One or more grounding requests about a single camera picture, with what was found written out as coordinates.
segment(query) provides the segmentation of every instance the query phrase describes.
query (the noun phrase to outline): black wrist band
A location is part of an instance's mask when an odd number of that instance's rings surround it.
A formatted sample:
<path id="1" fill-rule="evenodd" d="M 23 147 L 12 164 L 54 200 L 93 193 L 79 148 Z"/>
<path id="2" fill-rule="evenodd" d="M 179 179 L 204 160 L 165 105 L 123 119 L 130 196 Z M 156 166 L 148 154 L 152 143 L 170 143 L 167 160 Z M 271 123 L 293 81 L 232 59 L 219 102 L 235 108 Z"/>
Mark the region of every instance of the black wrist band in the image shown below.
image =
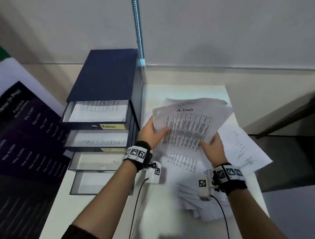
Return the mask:
<path id="1" fill-rule="evenodd" d="M 145 141 L 137 141 L 134 146 L 131 146 L 126 151 L 123 160 L 131 161 L 137 168 L 137 172 L 143 168 L 147 168 L 152 154 L 150 153 L 151 147 Z"/>
<path id="2" fill-rule="evenodd" d="M 213 185 L 228 196 L 235 189 L 246 189 L 245 178 L 239 168 L 230 163 L 223 163 L 213 171 Z"/>

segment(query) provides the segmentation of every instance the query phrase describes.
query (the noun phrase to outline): right hand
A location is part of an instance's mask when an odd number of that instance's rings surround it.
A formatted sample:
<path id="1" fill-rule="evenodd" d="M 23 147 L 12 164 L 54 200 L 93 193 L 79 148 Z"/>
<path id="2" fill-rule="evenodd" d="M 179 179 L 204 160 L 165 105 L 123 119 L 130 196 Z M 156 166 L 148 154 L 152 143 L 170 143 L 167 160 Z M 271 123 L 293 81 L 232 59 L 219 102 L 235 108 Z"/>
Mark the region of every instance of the right hand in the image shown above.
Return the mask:
<path id="1" fill-rule="evenodd" d="M 212 142 L 207 144 L 205 141 L 200 141 L 199 145 L 202 147 L 204 154 L 212 164 L 213 168 L 216 168 L 220 164 L 228 163 L 225 154 L 224 147 L 218 132 L 215 133 Z"/>

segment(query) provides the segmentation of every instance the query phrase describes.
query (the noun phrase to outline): cable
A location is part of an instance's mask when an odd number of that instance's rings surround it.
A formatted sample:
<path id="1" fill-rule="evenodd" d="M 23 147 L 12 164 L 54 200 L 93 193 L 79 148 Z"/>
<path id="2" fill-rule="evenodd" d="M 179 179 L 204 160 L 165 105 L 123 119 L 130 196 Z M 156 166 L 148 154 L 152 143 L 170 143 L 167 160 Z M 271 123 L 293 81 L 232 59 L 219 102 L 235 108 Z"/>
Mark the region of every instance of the cable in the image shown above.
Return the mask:
<path id="1" fill-rule="evenodd" d="M 216 198 L 215 198 L 214 196 L 212 196 L 212 195 L 210 195 L 210 197 L 213 197 L 213 198 L 218 202 L 218 204 L 219 204 L 219 206 L 220 206 L 220 208 L 221 208 L 221 210 L 222 210 L 222 212 L 223 212 L 223 216 L 224 216 L 224 220 L 225 220 L 225 225 L 226 225 L 226 231 L 227 231 L 227 237 L 228 237 L 228 239 L 230 239 L 229 228 L 227 227 L 227 221 L 226 221 L 226 217 L 225 217 L 223 208 L 222 208 L 221 204 L 219 203 L 218 199 L 216 199 Z"/>
<path id="2" fill-rule="evenodd" d="M 136 205 L 135 205 L 135 210 L 134 210 L 134 215 L 132 216 L 132 222 L 131 222 L 131 228 L 130 228 L 130 233 L 129 233 L 129 239 L 130 239 L 130 237 L 131 237 L 132 225 L 133 225 L 133 223 L 134 223 L 134 217 L 135 217 L 135 213 L 136 213 L 137 202 L 138 202 L 138 199 L 139 199 L 140 191 L 141 191 L 141 188 L 142 188 L 144 182 L 145 182 L 146 180 L 148 180 L 148 179 L 149 179 L 149 178 L 146 178 L 146 179 L 143 181 L 143 183 L 141 184 L 141 187 L 140 187 L 140 189 L 139 189 L 139 193 L 138 193 L 138 197 L 137 197 L 137 201 L 136 201 Z"/>

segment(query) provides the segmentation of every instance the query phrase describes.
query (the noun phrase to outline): white desk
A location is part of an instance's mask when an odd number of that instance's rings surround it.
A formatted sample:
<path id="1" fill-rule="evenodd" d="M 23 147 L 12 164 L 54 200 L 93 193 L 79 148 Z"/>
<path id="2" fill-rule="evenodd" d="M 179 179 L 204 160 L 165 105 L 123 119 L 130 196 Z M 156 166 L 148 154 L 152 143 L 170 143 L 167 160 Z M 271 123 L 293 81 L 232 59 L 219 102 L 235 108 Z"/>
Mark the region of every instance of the white desk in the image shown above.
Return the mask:
<path id="1" fill-rule="evenodd" d="M 145 85 L 143 90 L 142 122 L 144 114 L 163 105 L 165 97 L 193 99 L 202 97 L 219 98 L 230 103 L 224 86 L 194 85 Z M 228 119 L 238 125 L 235 115 Z M 67 171 L 48 215 L 40 239 L 61 238 L 67 227 L 93 199 L 93 196 L 69 195 L 75 173 Z M 115 239 L 129 237 L 132 215 L 144 172 L 136 176 L 133 196 L 129 196 L 115 232 Z M 268 214 L 255 174 L 246 177 L 247 186 L 261 208 Z M 173 196 L 163 185 L 144 184 L 135 216 L 134 238 L 227 238 L 224 219 L 203 223 L 192 213 L 175 210 Z M 228 218 L 230 238 L 241 238 L 235 219 Z"/>

